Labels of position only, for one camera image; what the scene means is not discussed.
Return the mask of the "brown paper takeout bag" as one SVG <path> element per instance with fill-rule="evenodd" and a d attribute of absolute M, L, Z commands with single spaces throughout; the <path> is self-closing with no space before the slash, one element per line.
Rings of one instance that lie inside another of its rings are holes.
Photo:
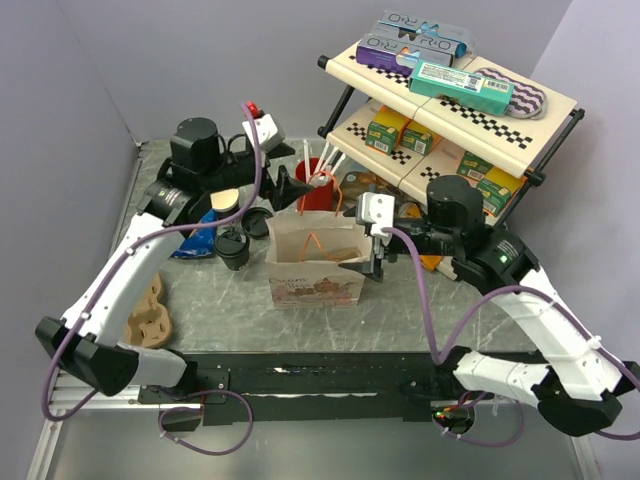
<path fill-rule="evenodd" d="M 284 211 L 267 220 L 268 281 L 276 308 L 351 306 L 358 303 L 364 276 L 328 261 L 325 253 L 357 247 L 371 253 L 363 226 L 341 212 Z"/>

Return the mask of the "black coffee cup lid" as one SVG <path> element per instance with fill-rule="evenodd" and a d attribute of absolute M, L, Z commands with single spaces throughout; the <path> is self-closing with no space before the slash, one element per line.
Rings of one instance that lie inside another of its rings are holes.
<path fill-rule="evenodd" d="M 217 255 L 223 259 L 248 258 L 250 238 L 242 230 L 225 230 L 216 237 L 214 248 Z"/>
<path fill-rule="evenodd" d="M 251 207 L 241 218 L 243 231 L 254 240 L 260 240 L 269 236 L 267 220 L 274 214 L 264 207 Z"/>

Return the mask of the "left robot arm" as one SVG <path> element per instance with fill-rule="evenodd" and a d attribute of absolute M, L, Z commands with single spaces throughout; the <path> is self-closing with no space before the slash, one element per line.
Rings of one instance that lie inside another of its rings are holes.
<path fill-rule="evenodd" d="M 121 243 L 99 275 L 59 318 L 44 317 L 35 335 L 51 358 L 51 367 L 113 396 L 131 384 L 158 385 L 177 402 L 191 399 L 198 387 L 196 366 L 181 354 L 123 343 L 134 307 L 162 264 L 195 230 L 210 210 L 210 196 L 251 185 L 254 197 L 276 210 L 309 192 L 309 185 L 268 173 L 284 135 L 268 114 L 253 104 L 242 107 L 245 151 L 235 154 L 223 143 L 214 121 L 182 121 L 170 139 L 170 154 L 146 188 Z"/>

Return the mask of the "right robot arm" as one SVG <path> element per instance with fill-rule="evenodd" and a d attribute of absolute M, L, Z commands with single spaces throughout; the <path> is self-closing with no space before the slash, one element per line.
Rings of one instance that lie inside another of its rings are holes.
<path fill-rule="evenodd" d="M 620 396 L 639 388 L 639 366 L 623 362 L 590 333 L 551 284 L 528 246 L 512 232 L 485 222 L 483 195 L 457 175 L 428 183 L 427 210 L 418 218 L 398 218 L 391 195 L 367 191 L 350 216 L 371 240 L 365 262 L 350 263 L 375 281 L 383 260 L 407 254 L 414 263 L 424 329 L 437 373 L 438 390 L 448 398 L 464 392 L 497 394 L 535 408 L 548 424 L 572 437 L 589 434 L 616 441 L 639 435 L 610 431 L 622 411 Z M 457 323 L 443 348 L 437 346 L 420 258 L 448 256 L 457 278 L 481 298 Z M 509 361 L 457 345 L 456 339 L 484 304 L 502 309 L 533 342 L 543 360 Z"/>

